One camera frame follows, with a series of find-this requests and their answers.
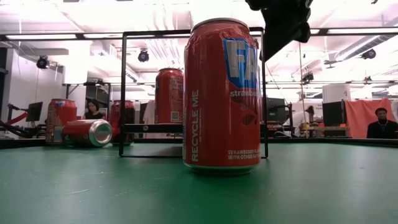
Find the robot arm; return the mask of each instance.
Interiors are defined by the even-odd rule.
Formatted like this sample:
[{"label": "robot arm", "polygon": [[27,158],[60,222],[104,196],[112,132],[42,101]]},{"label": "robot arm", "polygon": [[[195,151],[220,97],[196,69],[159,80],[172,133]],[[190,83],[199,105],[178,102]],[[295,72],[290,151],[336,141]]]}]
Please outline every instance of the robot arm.
[{"label": "robot arm", "polygon": [[312,0],[246,0],[254,11],[260,10],[266,22],[262,60],[268,61],[290,41],[308,42],[308,19]]}]

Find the man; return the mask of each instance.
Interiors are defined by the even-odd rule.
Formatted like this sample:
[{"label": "man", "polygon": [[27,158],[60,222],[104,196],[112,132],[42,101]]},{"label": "man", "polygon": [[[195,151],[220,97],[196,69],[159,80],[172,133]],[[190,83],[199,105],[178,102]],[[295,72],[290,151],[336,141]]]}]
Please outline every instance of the man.
[{"label": "man", "polygon": [[[309,106],[304,112],[295,112],[292,114],[294,135],[299,137],[300,130],[305,127],[306,124],[313,121],[313,115],[315,114],[313,106]],[[288,119],[284,125],[290,125],[290,119]]]},{"label": "man", "polygon": [[368,126],[367,138],[375,139],[396,139],[398,124],[387,119],[387,110],[378,108],[375,111],[378,121],[370,123]]}]

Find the barcode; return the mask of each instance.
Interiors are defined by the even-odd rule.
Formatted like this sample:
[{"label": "barcode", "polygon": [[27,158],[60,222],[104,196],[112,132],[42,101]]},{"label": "barcode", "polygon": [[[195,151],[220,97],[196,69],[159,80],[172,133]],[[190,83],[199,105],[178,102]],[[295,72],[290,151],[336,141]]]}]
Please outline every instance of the barcode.
[{"label": "barcode", "polygon": [[172,111],[172,121],[180,121],[180,112]]}]

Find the soda can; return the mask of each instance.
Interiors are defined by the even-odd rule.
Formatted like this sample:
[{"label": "soda can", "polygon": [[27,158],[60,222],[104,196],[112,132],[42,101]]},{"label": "soda can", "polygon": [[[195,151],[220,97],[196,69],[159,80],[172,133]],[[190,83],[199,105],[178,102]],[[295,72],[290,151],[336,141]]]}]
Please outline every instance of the soda can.
[{"label": "soda can", "polygon": [[[125,115],[126,115],[126,124],[134,124],[135,117],[135,108],[134,103],[130,100],[125,101]],[[111,143],[119,144],[120,140],[120,100],[113,101],[111,107],[111,116],[109,117],[109,122],[111,123],[113,136]],[[134,142],[134,134],[126,134],[126,138],[124,140],[125,144],[131,144]]]},{"label": "soda can", "polygon": [[103,147],[112,139],[112,127],[103,119],[70,121],[60,132],[63,142],[72,146]]},{"label": "soda can", "polygon": [[55,128],[63,127],[69,121],[76,120],[77,107],[73,100],[52,99],[47,110],[45,142],[59,144],[54,141]]},{"label": "soda can", "polygon": [[184,75],[177,68],[163,68],[156,76],[155,124],[182,124]]},{"label": "soda can", "polygon": [[185,47],[184,163],[210,175],[247,174],[261,160],[258,44],[236,19],[197,24]]}]

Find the person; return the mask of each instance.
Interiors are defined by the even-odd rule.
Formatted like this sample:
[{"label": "person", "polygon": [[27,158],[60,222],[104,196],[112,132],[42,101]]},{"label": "person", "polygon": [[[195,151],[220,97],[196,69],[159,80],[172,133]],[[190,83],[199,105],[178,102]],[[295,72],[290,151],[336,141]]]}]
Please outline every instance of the person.
[{"label": "person", "polygon": [[100,104],[98,100],[90,100],[87,104],[88,112],[84,114],[82,119],[102,119],[103,114],[100,113]]},{"label": "person", "polygon": [[[309,106],[304,112],[295,112],[292,114],[294,135],[299,137],[300,130],[313,121],[313,115],[315,114],[313,106]],[[290,119],[288,119],[284,126],[290,125]]]},{"label": "person", "polygon": [[374,139],[396,139],[398,131],[398,124],[395,121],[387,119],[387,110],[385,108],[378,108],[374,112],[378,121],[368,125],[368,134],[366,138]]}]

